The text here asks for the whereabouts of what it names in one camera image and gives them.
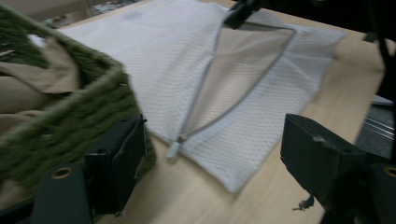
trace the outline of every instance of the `beige cloth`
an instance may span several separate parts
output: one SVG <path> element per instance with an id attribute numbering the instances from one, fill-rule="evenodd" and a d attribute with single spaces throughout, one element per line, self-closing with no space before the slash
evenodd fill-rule
<path id="1" fill-rule="evenodd" d="M 0 114 L 42 109 L 54 99 L 53 95 L 41 93 L 15 77 L 0 76 Z"/>
<path id="2" fill-rule="evenodd" d="M 0 135 L 79 89 L 78 67 L 63 47 L 49 37 L 40 50 L 47 69 L 0 62 Z"/>
<path id="3" fill-rule="evenodd" d="M 0 63 L 0 72 L 11 75 L 43 93 L 65 93 L 79 89 L 78 67 L 53 37 L 41 50 L 47 69 L 26 64 Z"/>
<path id="4" fill-rule="evenodd" d="M 44 111 L 35 110 L 23 111 L 17 114 L 0 114 L 0 136 L 11 128 L 43 113 Z"/>

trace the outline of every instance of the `fabric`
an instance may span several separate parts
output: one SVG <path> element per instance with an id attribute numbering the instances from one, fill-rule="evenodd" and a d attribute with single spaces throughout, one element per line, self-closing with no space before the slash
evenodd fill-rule
<path id="1" fill-rule="evenodd" d="M 0 62 L 0 72 L 11 75 L 43 93 L 66 93 L 78 90 L 78 68 L 65 49 L 53 37 L 49 37 L 41 52 L 49 62 L 47 69 Z"/>
<path id="2" fill-rule="evenodd" d="M 253 14 L 222 27 L 225 8 L 154 0 L 62 30 L 121 61 L 148 128 L 230 192 L 240 190 L 318 92 L 343 34 Z"/>
<path id="3" fill-rule="evenodd" d="M 55 39 L 49 37 L 38 47 L 48 69 L 0 62 L 0 135 L 41 115 L 39 110 L 63 99 L 60 93 L 79 89 L 77 66 Z"/>

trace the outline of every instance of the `metal grommet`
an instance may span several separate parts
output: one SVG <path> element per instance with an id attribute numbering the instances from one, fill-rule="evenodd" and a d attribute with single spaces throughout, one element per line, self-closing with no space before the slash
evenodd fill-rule
<path id="1" fill-rule="evenodd" d="M 384 171 L 387 175 L 390 175 L 390 176 L 396 178 L 396 168 L 395 167 L 386 166 L 386 167 L 384 167 Z"/>
<path id="2" fill-rule="evenodd" d="M 73 170 L 69 167 L 59 168 L 55 172 L 52 173 L 52 179 L 63 179 L 70 176 L 73 173 Z"/>

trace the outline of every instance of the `wooden table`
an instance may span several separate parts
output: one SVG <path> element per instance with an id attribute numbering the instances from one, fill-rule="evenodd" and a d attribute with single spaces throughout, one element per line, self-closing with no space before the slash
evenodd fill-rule
<path id="1" fill-rule="evenodd" d="M 225 7 L 233 2 L 218 0 Z M 100 20 L 121 13 L 133 4 L 88 19 Z M 318 96 L 301 113 L 354 142 L 383 76 L 374 44 L 361 41 L 363 34 L 274 12 L 283 22 L 330 27 L 347 33 L 338 47 Z M 158 155 L 156 166 L 135 187 L 125 207 L 125 218 L 104 216 L 105 223 L 319 223 L 323 209 L 316 203 L 308 210 L 293 211 L 308 194 L 288 173 L 279 158 L 280 144 L 238 194 L 231 194 L 210 174 L 186 158 L 170 163 L 167 145 L 152 136 Z"/>

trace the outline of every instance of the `woven basket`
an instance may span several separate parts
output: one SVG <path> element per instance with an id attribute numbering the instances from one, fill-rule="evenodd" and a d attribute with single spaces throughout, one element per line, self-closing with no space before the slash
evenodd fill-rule
<path id="1" fill-rule="evenodd" d="M 54 36 L 78 65 L 82 83 L 81 90 L 44 116 L 0 137 L 0 174 L 35 192 L 39 178 L 48 169 L 60 163 L 82 162 L 85 151 L 112 124 L 140 112 L 120 63 L 0 4 L 0 52 L 14 50 L 0 55 L 0 61 L 45 68 L 47 62 L 27 34 Z M 154 150 L 148 144 L 141 173 L 154 161 Z"/>

